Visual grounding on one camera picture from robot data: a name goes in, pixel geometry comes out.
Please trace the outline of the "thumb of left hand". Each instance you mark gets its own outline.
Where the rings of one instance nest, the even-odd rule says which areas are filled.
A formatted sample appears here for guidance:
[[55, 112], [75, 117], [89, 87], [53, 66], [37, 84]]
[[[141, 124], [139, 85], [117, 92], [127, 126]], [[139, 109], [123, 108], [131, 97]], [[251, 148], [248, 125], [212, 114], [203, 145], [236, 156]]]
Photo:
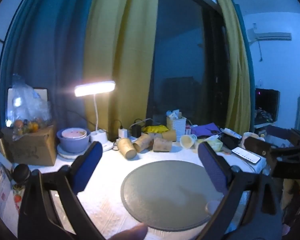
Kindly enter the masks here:
[[142, 223], [131, 229], [113, 235], [109, 240], [144, 240], [147, 233], [148, 226]]

